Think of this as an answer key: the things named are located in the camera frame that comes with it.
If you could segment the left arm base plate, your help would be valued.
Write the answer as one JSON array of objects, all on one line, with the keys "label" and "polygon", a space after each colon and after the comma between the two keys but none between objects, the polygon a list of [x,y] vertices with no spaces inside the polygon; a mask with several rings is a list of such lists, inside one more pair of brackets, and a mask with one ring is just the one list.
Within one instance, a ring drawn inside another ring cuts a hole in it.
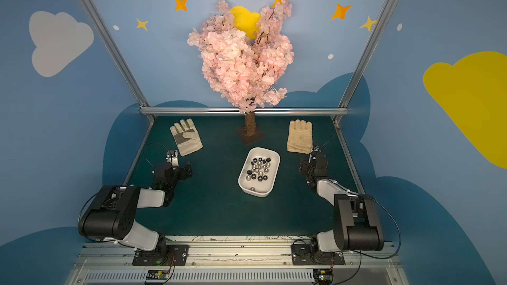
[{"label": "left arm base plate", "polygon": [[153,251],[135,251],[133,266],[184,266],[190,246],[186,244],[166,244]]}]

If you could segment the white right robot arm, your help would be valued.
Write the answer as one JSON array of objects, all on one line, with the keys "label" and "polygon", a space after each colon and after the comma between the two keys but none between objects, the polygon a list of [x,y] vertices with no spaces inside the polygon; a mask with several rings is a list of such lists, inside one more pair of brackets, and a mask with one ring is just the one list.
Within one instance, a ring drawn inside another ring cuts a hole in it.
[{"label": "white right robot arm", "polygon": [[380,251],[384,248],[376,201],[331,179],[327,156],[322,151],[312,151],[301,162],[300,172],[306,176],[309,187],[334,210],[332,229],[314,238],[318,251]]}]

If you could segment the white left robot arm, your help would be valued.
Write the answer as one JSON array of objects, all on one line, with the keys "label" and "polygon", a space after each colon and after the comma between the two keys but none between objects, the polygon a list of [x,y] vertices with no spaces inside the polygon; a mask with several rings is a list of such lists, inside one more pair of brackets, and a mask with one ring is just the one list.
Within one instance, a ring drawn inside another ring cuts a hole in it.
[{"label": "white left robot arm", "polygon": [[141,208],[167,207],[174,199],[178,182],[191,178],[191,162],[178,166],[166,162],[154,171],[151,187],[103,186],[82,209],[78,230],[84,238],[95,242],[117,241],[137,250],[167,256],[165,237],[150,230],[135,219]]}]

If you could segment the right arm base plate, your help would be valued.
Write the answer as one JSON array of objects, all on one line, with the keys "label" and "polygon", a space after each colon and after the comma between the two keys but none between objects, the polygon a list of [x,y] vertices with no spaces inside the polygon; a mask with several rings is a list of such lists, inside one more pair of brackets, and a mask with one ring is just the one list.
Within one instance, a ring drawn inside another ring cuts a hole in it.
[{"label": "right arm base plate", "polygon": [[342,253],[322,252],[313,245],[300,242],[292,244],[290,249],[293,265],[345,265]]}]

